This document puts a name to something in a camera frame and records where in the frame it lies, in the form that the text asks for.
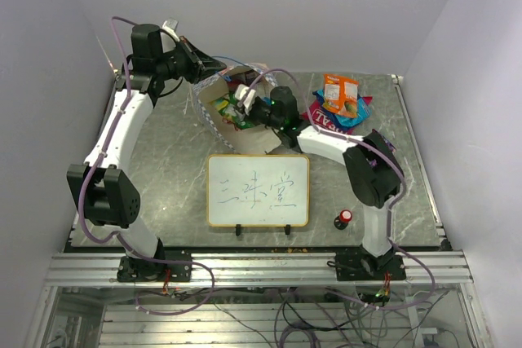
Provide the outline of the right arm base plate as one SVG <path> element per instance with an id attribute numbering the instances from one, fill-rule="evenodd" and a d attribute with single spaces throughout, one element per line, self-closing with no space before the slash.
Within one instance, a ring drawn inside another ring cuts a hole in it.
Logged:
<path id="1" fill-rule="evenodd" d="M 372 258 L 356 248 L 337 252 L 326 265 L 333 268 L 338 281 L 384 281 L 405 280 L 405 264 L 403 258 L 393 255 L 383 266 L 377 267 Z"/>

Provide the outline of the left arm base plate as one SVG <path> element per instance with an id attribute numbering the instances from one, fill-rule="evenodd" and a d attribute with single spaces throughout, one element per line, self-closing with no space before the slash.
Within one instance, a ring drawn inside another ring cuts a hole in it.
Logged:
<path id="1" fill-rule="evenodd" d="M 117 269 L 117 282 L 144 283 L 144 282 L 189 282 L 192 274 L 192 257 L 184 251 L 167 250 L 167 261 L 172 263 L 158 263 L 145 261 L 142 258 L 122 257 Z"/>

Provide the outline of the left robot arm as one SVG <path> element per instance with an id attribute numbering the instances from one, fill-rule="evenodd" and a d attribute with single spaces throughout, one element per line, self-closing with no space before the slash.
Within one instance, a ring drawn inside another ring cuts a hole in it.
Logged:
<path id="1" fill-rule="evenodd" d="M 162 25 L 132 25 L 131 53 L 116 73 L 104 128 L 84 161 L 67 171 L 85 236 L 96 244 L 117 240 L 125 250 L 117 271 L 120 282 L 190 279 L 192 259 L 167 259 L 162 241 L 139 215 L 141 196 L 126 173 L 144 123 L 167 95 L 166 82 L 200 82 L 226 68 L 179 36 L 177 24 L 169 19 Z"/>

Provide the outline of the blue checkered paper bag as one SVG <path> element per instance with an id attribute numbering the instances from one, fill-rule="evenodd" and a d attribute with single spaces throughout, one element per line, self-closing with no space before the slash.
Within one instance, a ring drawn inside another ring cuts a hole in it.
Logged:
<path id="1" fill-rule="evenodd" d="M 255 125 L 236 109 L 237 88 L 249 86 L 266 70 L 266 64 L 234 61 L 224 70 L 192 86 L 194 111 L 201 123 L 236 153 L 268 154 L 281 146 L 272 129 Z"/>

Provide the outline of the orange Fox's fruits candy bag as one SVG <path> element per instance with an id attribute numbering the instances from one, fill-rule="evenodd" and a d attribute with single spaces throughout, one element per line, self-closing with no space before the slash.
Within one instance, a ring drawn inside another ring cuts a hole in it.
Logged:
<path id="1" fill-rule="evenodd" d="M 334 74 L 324 74 L 323 78 L 324 103 L 322 107 L 341 117 L 357 117 L 359 82 Z"/>

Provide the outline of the green snack bag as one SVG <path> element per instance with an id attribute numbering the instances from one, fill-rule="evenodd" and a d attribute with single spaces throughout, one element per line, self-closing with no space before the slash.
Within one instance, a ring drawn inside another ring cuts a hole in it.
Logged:
<path id="1" fill-rule="evenodd" d="M 222 117 L 222 121 L 232 125 L 236 131 L 254 127 L 236 107 L 237 101 L 232 92 L 211 101 L 210 104 Z"/>

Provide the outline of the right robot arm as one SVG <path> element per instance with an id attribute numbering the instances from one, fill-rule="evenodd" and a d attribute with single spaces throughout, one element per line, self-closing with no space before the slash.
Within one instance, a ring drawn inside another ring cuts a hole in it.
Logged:
<path id="1" fill-rule="evenodd" d="M 364 207 L 361 273 L 377 279 L 395 256 L 392 243 L 392 208 L 403 196 L 405 176 L 385 138 L 377 131 L 355 137 L 329 131 L 303 119 L 288 86 L 270 91 L 269 100 L 254 88 L 240 85 L 234 97 L 248 121 L 272 130 L 281 143 L 344 165 L 352 192 Z"/>

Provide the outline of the purple Fox's berries bag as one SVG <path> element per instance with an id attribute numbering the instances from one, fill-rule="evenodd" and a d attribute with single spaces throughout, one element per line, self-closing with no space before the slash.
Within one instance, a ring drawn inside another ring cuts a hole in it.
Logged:
<path id="1" fill-rule="evenodd" d="M 372 130 L 366 139 L 377 148 L 382 154 L 384 154 L 395 166 L 398 166 L 396 158 L 394 156 L 394 149 L 387 139 L 376 130 Z"/>

